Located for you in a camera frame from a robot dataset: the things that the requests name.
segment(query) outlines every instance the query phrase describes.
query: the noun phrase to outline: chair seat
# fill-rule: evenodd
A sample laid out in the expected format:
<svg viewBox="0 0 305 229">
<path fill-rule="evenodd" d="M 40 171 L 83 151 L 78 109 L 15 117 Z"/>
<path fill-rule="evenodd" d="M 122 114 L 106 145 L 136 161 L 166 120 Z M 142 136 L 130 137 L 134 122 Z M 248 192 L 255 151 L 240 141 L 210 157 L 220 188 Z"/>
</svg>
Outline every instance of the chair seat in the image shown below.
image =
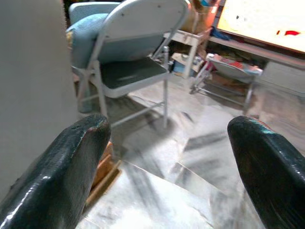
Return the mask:
<svg viewBox="0 0 305 229">
<path fill-rule="evenodd" d="M 101 73 L 103 84 L 116 89 L 166 73 L 166 69 L 146 57 L 136 61 L 102 64 Z"/>
</svg>

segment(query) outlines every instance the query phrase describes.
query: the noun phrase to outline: white marble floor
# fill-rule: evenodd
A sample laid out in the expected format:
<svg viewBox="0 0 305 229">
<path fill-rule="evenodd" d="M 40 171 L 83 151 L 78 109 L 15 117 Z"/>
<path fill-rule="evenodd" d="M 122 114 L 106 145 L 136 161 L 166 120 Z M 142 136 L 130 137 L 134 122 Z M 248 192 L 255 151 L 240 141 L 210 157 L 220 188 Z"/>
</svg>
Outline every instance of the white marble floor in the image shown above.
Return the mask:
<svg viewBox="0 0 305 229">
<path fill-rule="evenodd" d="M 264 228 L 244 190 L 226 132 L 241 107 L 189 94 L 187 84 L 177 76 L 171 79 L 167 129 L 162 108 L 156 108 L 112 130 L 122 174 L 78 228 Z M 107 100 L 110 120 L 160 102 L 162 88 L 158 83 Z M 304 153 L 304 103 L 258 86 L 248 113 Z"/>
</svg>

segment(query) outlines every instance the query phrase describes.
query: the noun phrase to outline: television screen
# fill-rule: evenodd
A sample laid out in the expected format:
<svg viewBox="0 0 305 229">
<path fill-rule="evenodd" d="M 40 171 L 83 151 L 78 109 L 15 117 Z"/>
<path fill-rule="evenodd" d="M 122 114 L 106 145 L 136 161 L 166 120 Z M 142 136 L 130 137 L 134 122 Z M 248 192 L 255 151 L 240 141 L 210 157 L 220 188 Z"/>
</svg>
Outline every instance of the television screen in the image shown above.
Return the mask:
<svg viewBox="0 0 305 229">
<path fill-rule="evenodd" d="M 226 0 L 217 28 L 305 52 L 305 0 Z"/>
</svg>

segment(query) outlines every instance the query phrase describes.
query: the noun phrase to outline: gray wall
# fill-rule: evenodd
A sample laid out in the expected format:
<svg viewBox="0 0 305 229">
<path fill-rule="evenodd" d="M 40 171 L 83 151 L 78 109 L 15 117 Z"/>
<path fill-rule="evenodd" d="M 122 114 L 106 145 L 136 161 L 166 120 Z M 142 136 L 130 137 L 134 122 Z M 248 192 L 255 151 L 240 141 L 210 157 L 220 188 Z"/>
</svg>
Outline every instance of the gray wall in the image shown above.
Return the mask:
<svg viewBox="0 0 305 229">
<path fill-rule="evenodd" d="M 0 200 L 77 108 L 60 0 L 0 6 Z"/>
</svg>

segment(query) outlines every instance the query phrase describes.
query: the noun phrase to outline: gray folding chair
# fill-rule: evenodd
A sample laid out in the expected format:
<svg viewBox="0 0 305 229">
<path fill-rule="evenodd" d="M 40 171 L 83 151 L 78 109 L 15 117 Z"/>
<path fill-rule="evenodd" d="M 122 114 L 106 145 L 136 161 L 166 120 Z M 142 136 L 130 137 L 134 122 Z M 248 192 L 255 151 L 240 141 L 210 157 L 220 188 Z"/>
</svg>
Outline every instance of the gray folding chair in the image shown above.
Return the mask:
<svg viewBox="0 0 305 229">
<path fill-rule="evenodd" d="M 169 76 L 167 44 L 185 21 L 189 6 L 186 0 L 73 4 L 70 7 L 70 18 L 74 23 L 71 30 L 79 39 L 72 47 L 72 68 L 80 77 L 79 105 L 98 97 L 101 113 L 107 116 L 105 96 L 117 98 L 164 81 L 163 102 L 123 118 L 112 127 L 161 105 L 164 106 L 166 126 Z M 94 37 L 94 30 L 98 30 L 97 37 Z M 167 32 L 170 36 L 164 39 L 163 35 Z M 93 42 L 92 47 L 86 48 L 86 41 Z M 154 61 L 162 51 L 163 66 Z M 96 86 L 97 95 L 89 95 L 89 82 Z"/>
</svg>

